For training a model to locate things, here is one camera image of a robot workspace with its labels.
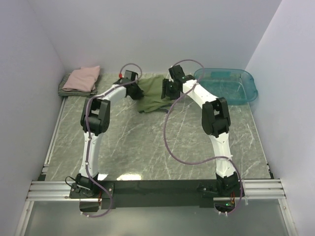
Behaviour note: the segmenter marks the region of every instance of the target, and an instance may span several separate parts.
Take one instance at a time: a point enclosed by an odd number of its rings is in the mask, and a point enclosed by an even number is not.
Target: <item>folded green cloth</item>
[[[170,106],[173,103],[172,100],[161,99],[163,79],[163,75],[157,75],[138,81],[138,85],[143,90],[144,94],[144,97],[137,101],[138,112],[152,112]]]

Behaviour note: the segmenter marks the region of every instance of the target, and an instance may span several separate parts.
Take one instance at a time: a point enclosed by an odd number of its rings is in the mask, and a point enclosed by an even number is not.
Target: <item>teal plastic basket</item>
[[[202,69],[194,73],[196,79]],[[205,75],[199,82],[207,91],[217,97],[224,97],[228,105],[243,105],[258,96],[254,79],[245,70],[205,68]]]

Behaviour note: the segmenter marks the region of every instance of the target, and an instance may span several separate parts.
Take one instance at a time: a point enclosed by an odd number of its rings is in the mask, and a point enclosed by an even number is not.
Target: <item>pink cloth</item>
[[[100,66],[96,67],[81,67],[79,70],[74,70],[65,85],[63,90],[78,90],[89,92],[95,88],[95,82],[99,76]]]

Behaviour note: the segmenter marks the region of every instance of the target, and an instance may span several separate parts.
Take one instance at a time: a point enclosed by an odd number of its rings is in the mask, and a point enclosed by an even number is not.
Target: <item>black and white striped towel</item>
[[[58,87],[58,95],[59,96],[61,96],[61,97],[64,97],[64,96],[89,96],[89,95],[96,95],[97,94],[97,88],[96,87],[91,92],[83,92],[83,91],[79,91],[79,90],[71,90],[71,91],[63,90],[63,86],[67,82],[70,74],[71,73],[66,74],[64,76],[63,80],[61,81],[61,83],[59,84],[59,87]]]

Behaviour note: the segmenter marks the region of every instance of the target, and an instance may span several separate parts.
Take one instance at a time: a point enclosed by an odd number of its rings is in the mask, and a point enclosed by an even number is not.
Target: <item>gray floor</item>
[[[118,208],[80,215],[78,202],[35,202],[26,236],[288,236],[278,200],[245,202],[228,217],[213,208]]]
[[[143,78],[154,74],[145,74]],[[103,92],[116,81],[116,74],[105,74],[98,90]],[[84,97],[69,97],[65,103],[47,181],[76,176],[80,169],[84,139],[80,117]],[[270,178],[268,165],[249,105],[229,106],[230,148],[243,178]],[[99,172],[107,179],[203,179],[215,178],[215,162],[198,166],[183,165],[167,152],[162,126],[165,113],[140,114],[129,97],[111,110],[110,127],[100,149]],[[201,127],[201,109],[189,97],[172,112],[167,138],[179,158],[203,160],[214,155],[212,144]]]

